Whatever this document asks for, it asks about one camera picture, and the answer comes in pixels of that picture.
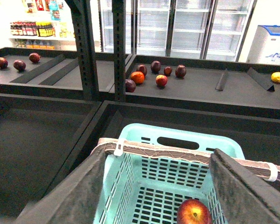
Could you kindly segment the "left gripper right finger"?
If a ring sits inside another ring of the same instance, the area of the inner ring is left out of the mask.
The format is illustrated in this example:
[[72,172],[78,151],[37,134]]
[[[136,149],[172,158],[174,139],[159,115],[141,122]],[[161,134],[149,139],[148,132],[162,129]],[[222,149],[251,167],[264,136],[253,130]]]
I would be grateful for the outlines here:
[[280,224],[280,192],[223,151],[210,156],[210,173],[230,224]]

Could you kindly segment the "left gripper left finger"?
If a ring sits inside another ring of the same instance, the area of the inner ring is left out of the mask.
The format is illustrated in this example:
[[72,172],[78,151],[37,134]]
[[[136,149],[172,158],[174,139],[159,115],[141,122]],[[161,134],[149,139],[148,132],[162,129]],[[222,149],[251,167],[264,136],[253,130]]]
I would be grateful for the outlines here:
[[92,224],[103,188],[105,161],[111,152],[108,144],[95,147],[87,159],[15,223]]

